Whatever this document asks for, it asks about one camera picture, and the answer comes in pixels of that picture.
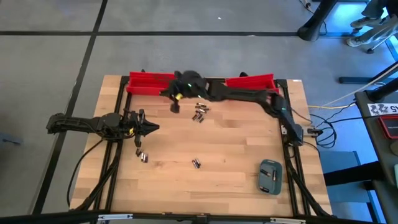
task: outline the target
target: metal bracket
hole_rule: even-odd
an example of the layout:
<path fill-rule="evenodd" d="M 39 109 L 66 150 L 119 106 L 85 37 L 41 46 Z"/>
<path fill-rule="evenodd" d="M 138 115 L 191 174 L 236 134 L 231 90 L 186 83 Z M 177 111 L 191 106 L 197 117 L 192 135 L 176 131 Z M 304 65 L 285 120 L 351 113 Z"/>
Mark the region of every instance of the metal bracket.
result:
<path fill-rule="evenodd" d="M 287 134 L 287 130 L 286 130 L 285 126 L 283 126 L 283 125 L 280 126 L 280 131 L 283 135 Z"/>
<path fill-rule="evenodd" d="M 305 220 L 296 220 L 296 219 L 291 219 L 291 218 L 271 218 L 271 223 L 305 224 Z"/>
<path fill-rule="evenodd" d="M 98 221 L 132 219 L 132 214 L 98 215 Z"/>

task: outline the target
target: yellow cable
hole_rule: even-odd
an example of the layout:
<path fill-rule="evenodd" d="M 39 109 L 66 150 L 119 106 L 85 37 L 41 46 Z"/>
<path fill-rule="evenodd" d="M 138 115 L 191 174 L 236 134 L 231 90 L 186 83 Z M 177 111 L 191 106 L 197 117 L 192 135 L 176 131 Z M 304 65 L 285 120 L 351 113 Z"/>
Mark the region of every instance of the yellow cable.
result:
<path fill-rule="evenodd" d="M 353 105 L 345 105 L 345 106 L 332 106 L 332 107 L 329 107 L 329 106 L 308 106 L 309 108 L 320 108 L 320 109 L 328 109 L 328 110 L 333 110 L 333 109 L 342 109 L 342 108 L 347 108 L 347 107 L 349 107 L 349 106 L 354 106 L 355 104 L 353 104 Z"/>

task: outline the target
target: blue surface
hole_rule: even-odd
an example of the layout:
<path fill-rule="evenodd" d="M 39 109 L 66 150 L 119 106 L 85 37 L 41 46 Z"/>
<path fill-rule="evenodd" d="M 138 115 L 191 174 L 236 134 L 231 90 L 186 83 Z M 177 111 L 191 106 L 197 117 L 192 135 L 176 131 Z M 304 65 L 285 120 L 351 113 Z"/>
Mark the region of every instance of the blue surface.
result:
<path fill-rule="evenodd" d="M 321 152 L 324 173 L 358 166 L 355 152 Z M 330 202 L 370 202 L 362 182 L 328 186 Z"/>

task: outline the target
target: black desk leg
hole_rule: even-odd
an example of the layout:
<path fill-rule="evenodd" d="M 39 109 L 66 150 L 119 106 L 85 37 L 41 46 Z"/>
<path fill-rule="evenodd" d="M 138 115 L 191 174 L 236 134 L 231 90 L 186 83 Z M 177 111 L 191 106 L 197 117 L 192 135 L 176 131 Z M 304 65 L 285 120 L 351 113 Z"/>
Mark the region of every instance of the black desk leg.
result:
<path fill-rule="evenodd" d="M 374 186 L 371 180 L 364 181 L 363 186 L 365 190 L 374 190 Z"/>
<path fill-rule="evenodd" d="M 384 177 L 379 161 L 337 170 L 323 175 L 326 186 L 346 184 L 364 180 L 381 180 Z"/>
<path fill-rule="evenodd" d="M 395 72 L 398 72 L 398 61 L 396 61 L 392 65 L 388 66 L 382 72 L 378 73 L 375 77 L 372 77 L 372 78 L 339 77 L 338 82 L 341 84 L 368 84 L 369 82 L 372 82 L 373 80 L 375 80 L 383 75 L 383 77 L 378 79 L 377 82 L 389 83 L 390 81 L 393 80 L 393 78 L 388 78 L 388 77 L 395 74 Z"/>
<path fill-rule="evenodd" d="M 377 219 L 376 211 L 373 208 L 373 205 L 371 202 L 366 203 L 368 206 L 369 214 L 371 215 L 372 222 L 374 223 L 379 223 L 379 220 Z"/>
<path fill-rule="evenodd" d="M 322 23 L 329 15 L 329 12 L 333 9 L 336 2 L 337 0 L 323 0 L 317 7 L 313 16 L 298 29 L 298 36 L 307 41 L 318 40 Z"/>

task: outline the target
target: table leg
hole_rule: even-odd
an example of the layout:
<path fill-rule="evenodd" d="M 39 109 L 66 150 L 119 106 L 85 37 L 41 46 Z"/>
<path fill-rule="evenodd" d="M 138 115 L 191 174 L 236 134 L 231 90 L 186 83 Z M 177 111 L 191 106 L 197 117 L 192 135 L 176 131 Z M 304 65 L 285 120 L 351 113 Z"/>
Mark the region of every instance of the table leg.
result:
<path fill-rule="evenodd" d="M 319 38 L 319 30 L 321 29 L 323 21 L 329 15 L 329 12 L 335 6 L 337 0 L 323 0 L 313 16 L 298 29 L 298 36 L 307 41 L 316 41 Z"/>
<path fill-rule="evenodd" d="M 381 180 L 384 178 L 379 161 L 360 166 L 329 172 L 323 175 L 326 186 L 346 184 L 364 180 Z"/>
<path fill-rule="evenodd" d="M 398 72 L 398 62 L 394 62 L 392 65 L 388 66 L 382 72 L 378 73 L 375 77 L 366 78 L 366 77 L 339 77 L 338 81 L 341 84 L 368 84 L 369 82 L 377 79 L 377 82 L 389 83 L 393 80 L 393 78 L 388 78 L 391 75 Z"/>

